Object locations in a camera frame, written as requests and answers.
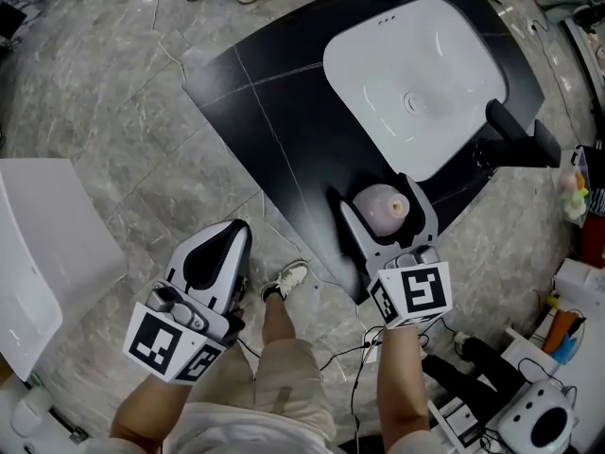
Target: beige shorts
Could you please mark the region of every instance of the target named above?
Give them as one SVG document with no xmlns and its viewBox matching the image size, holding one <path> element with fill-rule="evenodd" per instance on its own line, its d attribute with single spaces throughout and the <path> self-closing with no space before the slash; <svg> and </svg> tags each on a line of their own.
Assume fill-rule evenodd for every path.
<svg viewBox="0 0 605 454">
<path fill-rule="evenodd" d="M 237 343 L 216 360 L 187 401 L 281 415 L 332 441 L 336 427 L 321 382 L 307 341 L 278 340 L 266 346 L 256 378 Z"/>
</svg>

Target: white device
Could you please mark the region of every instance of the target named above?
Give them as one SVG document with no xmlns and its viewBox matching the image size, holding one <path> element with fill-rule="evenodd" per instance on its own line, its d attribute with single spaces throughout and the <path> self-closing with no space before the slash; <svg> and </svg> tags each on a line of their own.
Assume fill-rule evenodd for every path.
<svg viewBox="0 0 605 454">
<path fill-rule="evenodd" d="M 251 249 L 244 220 L 211 225 L 177 247 L 146 303 L 138 303 L 124 353 L 165 382 L 193 385 L 244 329 L 236 315 Z"/>
<path fill-rule="evenodd" d="M 540 380 L 500 418 L 498 432 L 516 454 L 551 454 L 569 440 L 574 423 L 571 402 Z"/>
<path fill-rule="evenodd" d="M 440 262 L 437 250 L 431 245 L 439 230 L 437 214 L 423 190 L 406 178 L 409 193 L 423 213 L 423 228 L 409 247 L 402 248 L 396 240 L 376 237 L 354 204 L 340 202 L 340 213 L 372 279 L 368 293 L 389 329 L 428 323 L 453 307 L 449 267 Z"/>
<path fill-rule="evenodd" d="M 0 354 L 26 381 L 128 261 L 69 160 L 0 160 Z"/>
<path fill-rule="evenodd" d="M 34 387 L 15 405 L 10 426 L 21 437 L 32 435 L 45 420 L 53 406 L 53 397 L 44 387 Z"/>
</svg>

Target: gray marble tile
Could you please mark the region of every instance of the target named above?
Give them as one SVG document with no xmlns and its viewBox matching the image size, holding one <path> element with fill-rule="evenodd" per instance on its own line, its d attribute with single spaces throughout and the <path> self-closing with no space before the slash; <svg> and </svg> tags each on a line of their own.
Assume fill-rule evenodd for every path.
<svg viewBox="0 0 605 454">
<path fill-rule="evenodd" d="M 94 119 L 90 136 L 75 169 L 96 211 L 105 219 L 165 154 L 152 136 L 124 129 L 110 113 Z"/>
<path fill-rule="evenodd" d="M 207 119 L 182 89 L 178 64 L 171 62 L 120 109 L 125 129 L 152 135 L 166 153 L 199 130 Z"/>
<path fill-rule="evenodd" d="M 568 240 L 569 230 L 557 216 L 540 217 L 527 211 L 495 252 L 504 288 L 518 294 L 548 289 L 569 251 Z"/>
<path fill-rule="evenodd" d="M 112 44 L 107 48 L 110 64 L 98 83 L 98 99 L 106 102 L 108 109 L 117 110 L 170 63 L 156 37 L 160 38 L 164 48 L 175 59 L 188 48 L 178 30 L 171 30 L 162 36 L 155 32 L 147 35 L 125 32 L 124 35 L 113 37 Z"/>
<path fill-rule="evenodd" d="M 188 79 L 193 78 L 196 69 L 203 67 L 235 44 L 230 38 L 223 40 L 220 36 L 220 39 L 215 40 L 215 37 L 216 35 L 212 34 L 203 44 L 193 45 L 182 53 L 181 62 Z"/>
<path fill-rule="evenodd" d="M 204 47 L 212 43 L 214 46 L 230 46 L 239 43 L 249 35 L 270 24 L 274 17 L 255 14 L 251 11 L 232 16 L 217 30 L 204 38 Z"/>
<path fill-rule="evenodd" d="M 539 119 L 553 132 L 563 148 L 573 147 L 578 141 L 592 144 L 596 135 L 595 122 L 590 113 L 592 99 L 581 64 L 562 30 L 554 25 L 547 33 L 539 27 L 537 32 L 529 29 L 534 19 L 545 25 L 544 16 L 531 2 L 517 3 L 514 9 L 508 9 L 507 12 L 498 4 L 494 7 L 511 28 L 513 38 L 524 52 L 543 89 L 545 103 L 538 114 Z"/>
<path fill-rule="evenodd" d="M 165 268 L 177 240 L 137 194 L 129 195 L 105 223 L 129 261 L 123 281 L 136 292 Z"/>
<path fill-rule="evenodd" d="M 450 263 L 454 284 L 465 283 L 483 268 L 485 261 L 516 229 L 519 218 L 528 208 L 535 207 L 538 190 L 542 188 L 552 188 L 547 170 L 497 171 L 465 217 L 439 237 L 437 247 L 441 259 Z"/>
<path fill-rule="evenodd" d="M 219 222 L 258 192 L 210 124 L 188 138 L 137 187 L 178 240 Z"/>
</svg>

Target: bathroom vanity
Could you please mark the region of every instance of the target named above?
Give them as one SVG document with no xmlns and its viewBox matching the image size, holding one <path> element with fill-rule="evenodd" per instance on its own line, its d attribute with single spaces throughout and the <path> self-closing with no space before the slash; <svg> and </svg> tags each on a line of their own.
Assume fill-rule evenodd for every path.
<svg viewBox="0 0 605 454">
<path fill-rule="evenodd" d="M 360 124 L 364 118 L 352 112 L 350 102 L 345 103 L 347 69 L 338 71 L 339 85 L 345 91 L 337 93 L 333 80 L 326 77 L 329 70 L 327 66 L 324 68 L 324 53 L 327 56 L 326 48 L 332 47 L 330 59 L 336 67 L 345 58 L 351 61 L 351 55 L 345 54 L 347 45 L 351 48 L 354 43 L 344 42 L 341 48 L 334 48 L 332 41 L 337 41 L 336 36 L 342 37 L 348 29 L 372 19 L 382 26 L 388 25 L 385 19 L 393 15 L 404 18 L 399 14 L 401 6 L 415 1 L 421 0 L 318 0 L 252 34 L 197 69 L 183 85 L 252 177 L 358 303 L 367 293 L 357 272 L 356 246 L 338 219 L 338 202 L 342 198 L 351 200 L 374 183 L 390 184 L 406 194 L 406 176 L 396 171 L 405 170 L 409 163 L 397 162 L 396 150 L 385 158 L 389 146 L 383 146 L 381 152 L 375 137 Z M 544 102 L 544 95 L 506 25 L 487 0 L 438 1 L 446 6 L 441 8 L 446 13 L 447 6 L 459 12 L 456 25 L 460 32 L 474 32 L 476 44 L 485 50 L 483 67 L 474 68 L 473 60 L 460 55 L 463 43 L 458 49 L 448 45 L 441 50 L 451 56 L 448 65 L 455 67 L 459 58 L 470 66 L 469 72 L 475 72 L 473 83 L 479 84 L 477 91 L 498 93 L 491 97 L 503 100 L 506 109 L 526 129 Z M 422 5 L 416 7 L 420 12 L 415 17 L 418 19 L 423 18 L 424 11 L 430 11 Z M 422 33 L 422 20 L 416 30 Z M 450 33 L 449 41 L 444 40 L 443 45 L 457 35 Z M 402 52 L 400 59 L 408 69 L 413 69 L 413 60 L 423 54 L 415 45 L 427 46 L 429 39 L 412 34 L 408 37 L 405 45 L 409 52 Z M 377 39 L 368 42 L 369 51 L 372 45 L 386 42 Z M 374 54 L 379 59 L 383 53 L 380 47 L 377 50 Z M 426 55 L 432 50 L 427 48 Z M 424 60 L 422 66 L 419 63 L 416 69 L 419 72 L 416 84 L 422 82 L 430 61 Z M 375 62 L 368 67 L 377 69 Z M 452 79 L 460 80 L 464 75 L 448 72 L 448 68 L 440 70 L 437 65 L 436 69 L 427 79 L 431 80 L 431 89 L 437 91 L 442 80 L 447 106 L 440 110 L 442 102 L 435 96 L 412 93 L 404 96 L 404 111 L 413 114 L 419 107 L 427 109 L 426 101 L 432 99 L 436 107 L 431 112 L 454 115 L 459 89 L 452 94 L 452 89 L 457 89 Z M 491 82 L 485 87 L 480 86 L 483 69 L 491 73 Z M 388 70 L 379 70 L 384 72 L 381 79 L 386 81 Z M 354 76 L 351 83 L 358 84 Z M 440 231 L 464 210 L 493 174 L 493 170 L 476 164 L 477 141 L 501 139 L 484 124 L 481 115 L 475 117 L 476 132 L 458 137 L 456 143 L 448 142 L 443 139 L 447 136 L 448 116 L 442 118 L 441 137 L 437 134 L 432 139 L 424 137 L 421 148 L 407 157 L 409 161 L 414 156 L 417 161 L 412 176 L 416 173 L 420 187 L 435 209 Z M 393 166 L 396 162 L 401 167 Z M 398 239 L 406 242 L 414 231 L 422 228 L 423 220 L 422 214 L 410 212 Z"/>
</svg>

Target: forearm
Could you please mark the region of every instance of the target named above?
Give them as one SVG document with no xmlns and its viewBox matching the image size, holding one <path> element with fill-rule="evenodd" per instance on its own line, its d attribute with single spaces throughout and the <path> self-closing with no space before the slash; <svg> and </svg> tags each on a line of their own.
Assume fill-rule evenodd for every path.
<svg viewBox="0 0 605 454">
<path fill-rule="evenodd" d="M 378 411 L 385 449 L 428 430 L 428 402 L 416 328 L 387 330 L 378 371 Z"/>
<path fill-rule="evenodd" d="M 154 454 L 177 424 L 190 391 L 189 386 L 148 376 L 118 408 L 110 437 L 126 439 Z"/>
</svg>

